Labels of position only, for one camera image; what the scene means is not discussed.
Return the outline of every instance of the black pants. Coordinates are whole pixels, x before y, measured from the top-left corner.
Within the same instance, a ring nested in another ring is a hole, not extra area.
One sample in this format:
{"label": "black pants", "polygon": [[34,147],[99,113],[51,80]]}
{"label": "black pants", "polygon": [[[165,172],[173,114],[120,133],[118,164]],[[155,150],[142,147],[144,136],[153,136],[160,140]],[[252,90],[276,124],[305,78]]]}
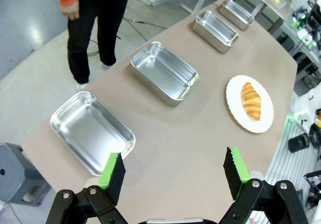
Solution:
{"label": "black pants", "polygon": [[89,80],[87,48],[95,18],[98,17],[98,49],[103,64],[116,62],[115,44],[128,0],[79,0],[77,20],[68,20],[68,62],[78,83]]}

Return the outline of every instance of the metal tray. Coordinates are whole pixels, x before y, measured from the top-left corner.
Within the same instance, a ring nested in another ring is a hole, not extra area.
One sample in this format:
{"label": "metal tray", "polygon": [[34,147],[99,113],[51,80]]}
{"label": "metal tray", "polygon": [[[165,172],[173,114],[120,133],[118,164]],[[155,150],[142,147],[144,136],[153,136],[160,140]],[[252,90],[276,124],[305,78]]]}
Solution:
{"label": "metal tray", "polygon": [[92,93],[82,91],[62,105],[50,119],[61,140],[94,175],[101,175],[110,153],[125,158],[135,136]]}
{"label": "metal tray", "polygon": [[223,1],[219,8],[219,13],[243,31],[254,21],[253,16],[233,0]]}
{"label": "metal tray", "polygon": [[195,17],[193,30],[221,53],[227,52],[239,37],[236,31],[210,11]]}
{"label": "metal tray", "polygon": [[180,103],[199,80],[198,73],[159,42],[133,55],[134,74],[169,105]]}

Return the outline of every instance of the white sneaker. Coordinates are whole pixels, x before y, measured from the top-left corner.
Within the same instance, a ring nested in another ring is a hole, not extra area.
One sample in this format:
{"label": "white sneaker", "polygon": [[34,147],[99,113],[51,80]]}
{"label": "white sneaker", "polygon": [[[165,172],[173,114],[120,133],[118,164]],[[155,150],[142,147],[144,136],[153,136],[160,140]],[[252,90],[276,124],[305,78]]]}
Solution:
{"label": "white sneaker", "polygon": [[101,67],[102,67],[104,70],[108,70],[111,66],[107,66],[107,65],[101,63]]}
{"label": "white sneaker", "polygon": [[80,92],[87,86],[88,86],[88,83],[83,83],[83,84],[77,83],[77,91]]}
{"label": "white sneaker", "polygon": [[112,64],[111,66],[107,66],[107,65],[103,64],[102,62],[101,62],[101,65],[102,65],[102,68],[103,68],[103,69],[108,70],[108,69],[111,68],[112,66],[116,65],[117,62],[118,62],[118,60],[116,59],[116,62],[115,62],[114,64]]}

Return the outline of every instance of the white robot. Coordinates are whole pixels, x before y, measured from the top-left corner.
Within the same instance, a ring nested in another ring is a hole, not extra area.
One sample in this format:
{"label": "white robot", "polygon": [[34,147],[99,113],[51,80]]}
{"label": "white robot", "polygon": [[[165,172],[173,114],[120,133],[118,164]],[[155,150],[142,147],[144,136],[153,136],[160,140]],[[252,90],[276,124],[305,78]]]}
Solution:
{"label": "white robot", "polygon": [[315,111],[321,108],[321,83],[306,94],[294,99],[290,108],[294,119],[302,125],[308,134],[314,123]]}

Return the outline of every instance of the plate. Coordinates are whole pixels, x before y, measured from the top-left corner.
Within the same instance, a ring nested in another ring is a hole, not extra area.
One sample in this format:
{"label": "plate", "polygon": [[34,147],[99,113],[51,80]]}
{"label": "plate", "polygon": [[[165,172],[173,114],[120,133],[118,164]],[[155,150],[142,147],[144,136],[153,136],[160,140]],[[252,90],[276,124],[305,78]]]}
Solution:
{"label": "plate", "polygon": [[[241,92],[247,82],[252,84],[261,98],[261,118],[259,121],[252,120],[242,104]],[[271,127],[274,116],[273,103],[265,88],[255,79],[245,75],[233,77],[226,86],[226,100],[232,115],[246,130],[253,133],[263,133]]]}

